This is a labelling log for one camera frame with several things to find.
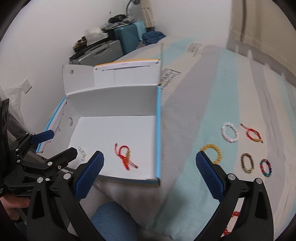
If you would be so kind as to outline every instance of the human hand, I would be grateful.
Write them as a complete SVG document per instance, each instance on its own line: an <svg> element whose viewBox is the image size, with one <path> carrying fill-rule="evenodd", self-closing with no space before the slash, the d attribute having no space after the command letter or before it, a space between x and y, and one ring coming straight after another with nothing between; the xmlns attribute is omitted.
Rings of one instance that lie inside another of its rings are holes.
<svg viewBox="0 0 296 241"><path fill-rule="evenodd" d="M3 207L5 208L9 217L13 220L18 220L20 215L15 208L26 208L29 207L30 199L24 197L15 197L12 194L5 194L0 198Z"/></svg>

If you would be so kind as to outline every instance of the red string bracelet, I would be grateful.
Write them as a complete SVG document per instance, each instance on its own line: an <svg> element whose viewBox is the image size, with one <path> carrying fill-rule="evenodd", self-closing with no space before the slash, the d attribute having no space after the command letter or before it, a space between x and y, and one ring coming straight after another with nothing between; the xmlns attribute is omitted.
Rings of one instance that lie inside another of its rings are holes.
<svg viewBox="0 0 296 241"><path fill-rule="evenodd" d="M239 212L233 212L233 214L231 215L231 217L238 217L239 216ZM224 229L224 232L223 232L223 234L224 235L227 235L227 234L230 234L231 232L229 232L228 230L227 230L227 227L226 227L226 229Z"/></svg>
<svg viewBox="0 0 296 241"><path fill-rule="evenodd" d="M247 128L247 127L244 126L242 123L241 123L241 126L247 130L246 134L247 134L247 137L248 137L250 140L255 141L255 142L261 142L261 143L263 143L263 140L262 140L262 138L261 138L261 136L260 136L260 134L259 134L258 131L254 130L254 129L251 129L251 128ZM259 139L256 139L256 138L251 137L251 136L249 135L249 131L253 132L256 136L259 137Z"/></svg>
<svg viewBox="0 0 296 241"><path fill-rule="evenodd" d="M122 148L126 148L127 149L127 151L126 151L126 156L124 156L124 155L121 155L121 150L122 150ZM117 151L117 143L115 143L115 145L114 145L114 151L115 151L115 154L117 155L117 156L119 156L121 159L122 159L122 162L123 162L123 164L124 164L124 166L125 166L125 168L129 171L129 164L131 165L131 166L133 166L134 168L139 168L137 165L135 165L134 163L132 163L131 161L130 161L130 155L131 155L131 151L130 151L130 149L129 149L129 147L128 146L121 146L120 148L119 148L119 150Z"/></svg>

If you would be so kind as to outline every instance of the pearl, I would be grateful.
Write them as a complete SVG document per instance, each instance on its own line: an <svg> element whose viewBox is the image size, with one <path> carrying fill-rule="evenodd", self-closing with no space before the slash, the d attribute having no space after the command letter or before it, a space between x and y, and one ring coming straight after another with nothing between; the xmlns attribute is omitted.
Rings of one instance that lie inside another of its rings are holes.
<svg viewBox="0 0 296 241"><path fill-rule="evenodd" d="M226 135L226 126L229 126L233 131L234 131L234 134L235 134L235 139L232 139L232 138L229 138L227 135ZM227 141L227 142L230 142L230 143L235 143L238 141L239 139L239 132L238 130L234 127L233 124L227 122L227 123L224 123L222 126L221 126L221 134L222 134L222 137Z"/></svg>
<svg viewBox="0 0 296 241"><path fill-rule="evenodd" d="M84 150L80 146L78 147L78 150L81 152L82 155L81 160L84 161L84 157L86 156Z"/></svg>

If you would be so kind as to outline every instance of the box flap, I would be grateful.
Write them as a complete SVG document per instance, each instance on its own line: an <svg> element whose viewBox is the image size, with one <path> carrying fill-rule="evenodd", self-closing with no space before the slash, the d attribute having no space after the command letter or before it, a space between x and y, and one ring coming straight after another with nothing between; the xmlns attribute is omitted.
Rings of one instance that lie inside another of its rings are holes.
<svg viewBox="0 0 296 241"><path fill-rule="evenodd" d="M65 64L62 74L66 95L95 86L93 66Z"/></svg>
<svg viewBox="0 0 296 241"><path fill-rule="evenodd" d="M120 61L98 65L94 69L97 88L129 85L158 85L160 60Z"/></svg>

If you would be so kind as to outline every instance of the brown bead bracelet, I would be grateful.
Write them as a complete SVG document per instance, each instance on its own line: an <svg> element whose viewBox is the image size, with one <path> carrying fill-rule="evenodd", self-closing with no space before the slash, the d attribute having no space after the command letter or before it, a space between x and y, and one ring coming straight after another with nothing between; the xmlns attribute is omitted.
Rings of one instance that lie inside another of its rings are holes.
<svg viewBox="0 0 296 241"><path fill-rule="evenodd" d="M251 169L247 169L246 166L244 165L244 157L245 156L250 159L251 166L252 166ZM253 161L252 156L249 153L242 154L242 156L241 156L241 165L242 165L242 169L244 170L245 173L250 174L254 170L254 161Z"/></svg>

